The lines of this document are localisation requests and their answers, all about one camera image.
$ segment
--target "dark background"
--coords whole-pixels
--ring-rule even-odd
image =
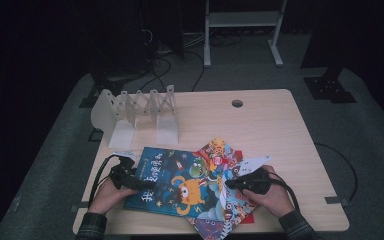
[[[96,1],[87,3],[0,0],[0,220],[71,90],[89,72],[90,56],[119,47],[99,41],[117,36],[117,26],[101,32],[105,22],[93,7]],[[140,24],[155,29],[155,37],[179,53],[180,29],[203,31],[203,0],[139,3]],[[277,7],[277,1],[263,6],[257,0],[212,0],[213,11]],[[166,23],[171,25],[163,31]],[[384,1],[290,0],[282,31],[313,31],[302,67],[341,63],[365,81],[384,109]],[[128,57],[137,55],[118,60],[132,62]]]

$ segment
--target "blue book cover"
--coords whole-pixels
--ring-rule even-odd
[[[217,204],[199,152],[145,147],[135,177],[156,182],[153,190],[129,196],[126,209],[197,217]]]
[[[135,177],[153,190],[127,198],[126,209],[187,217],[203,239],[222,240],[256,207],[225,181],[238,177],[242,151],[215,138],[196,152],[145,147]]]

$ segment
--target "table hole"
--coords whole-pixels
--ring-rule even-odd
[[[241,100],[233,100],[232,101],[232,106],[234,106],[235,108],[240,108],[244,105],[244,103],[241,101]]]

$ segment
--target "metal shelf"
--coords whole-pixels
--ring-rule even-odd
[[[276,26],[278,11],[270,12],[212,12],[209,27]]]

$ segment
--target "wooden table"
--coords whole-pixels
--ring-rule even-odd
[[[140,159],[144,146],[195,151],[221,137],[244,157],[270,154],[268,162],[294,190],[301,212],[316,231],[345,231],[348,219],[340,204],[327,204],[336,196],[297,105],[288,90],[248,90],[175,93],[179,144],[157,145],[150,116],[137,116],[138,126],[129,149],[108,149],[103,139],[82,198],[87,202],[96,173],[115,150],[132,150]],[[240,108],[232,105],[240,100]],[[118,164],[112,160],[102,176]],[[80,208],[73,225],[77,233],[86,208]],[[107,234],[197,234],[183,217],[123,209],[108,214]],[[254,211],[255,223],[241,224],[233,233],[282,232],[277,218],[263,207]]]

